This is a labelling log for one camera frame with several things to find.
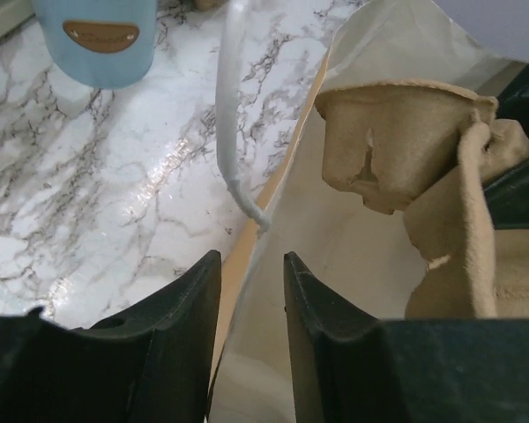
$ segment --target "paper bag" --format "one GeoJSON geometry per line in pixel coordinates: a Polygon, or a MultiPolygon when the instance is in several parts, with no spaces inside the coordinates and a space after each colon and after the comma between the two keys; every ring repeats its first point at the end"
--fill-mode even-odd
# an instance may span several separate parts
{"type": "Polygon", "coordinates": [[[522,66],[478,46],[429,0],[372,0],[336,32],[287,157],[258,199],[270,227],[257,235],[250,222],[224,264],[217,354],[224,347],[212,423],[295,422],[284,254],[295,251],[332,289],[379,318],[404,317],[426,270],[401,212],[371,211],[360,196],[322,180],[325,122],[314,108],[316,96],[387,78],[425,78],[495,95],[522,66]]]}

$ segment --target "white twisted paper handle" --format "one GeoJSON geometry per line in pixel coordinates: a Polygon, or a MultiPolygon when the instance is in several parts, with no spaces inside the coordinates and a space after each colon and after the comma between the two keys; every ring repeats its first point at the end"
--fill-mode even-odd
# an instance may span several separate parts
{"type": "Polygon", "coordinates": [[[251,0],[230,0],[226,24],[221,36],[218,61],[218,81],[215,95],[215,126],[218,168],[227,190],[249,218],[255,220],[261,232],[270,221],[248,192],[243,192],[237,166],[237,107],[241,73],[242,43],[250,14],[251,0]]]}

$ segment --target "blue cup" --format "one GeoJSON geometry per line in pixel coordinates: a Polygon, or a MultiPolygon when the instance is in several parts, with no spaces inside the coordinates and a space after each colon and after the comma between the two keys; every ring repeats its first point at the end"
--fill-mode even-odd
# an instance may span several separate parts
{"type": "Polygon", "coordinates": [[[63,72],[94,88],[138,82],[154,55],[157,0],[32,0],[63,72]]]}

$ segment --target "marble countertop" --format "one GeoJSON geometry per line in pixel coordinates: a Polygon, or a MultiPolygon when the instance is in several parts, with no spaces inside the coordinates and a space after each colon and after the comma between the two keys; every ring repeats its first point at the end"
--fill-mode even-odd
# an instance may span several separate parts
{"type": "MultiPolygon", "coordinates": [[[[256,195],[283,159],[332,33],[361,0],[265,0],[245,42],[238,146],[256,195]]],[[[168,284],[245,218],[215,159],[225,10],[165,1],[153,67],[98,91],[32,19],[0,42],[0,314],[88,327],[168,284]]]]}

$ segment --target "brown label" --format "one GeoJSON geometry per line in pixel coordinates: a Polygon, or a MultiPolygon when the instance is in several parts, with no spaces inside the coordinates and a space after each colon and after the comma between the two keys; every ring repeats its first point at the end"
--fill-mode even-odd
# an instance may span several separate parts
{"type": "Polygon", "coordinates": [[[139,36],[134,24],[67,20],[63,29],[79,46],[96,53],[117,53],[129,48],[139,36]]]}

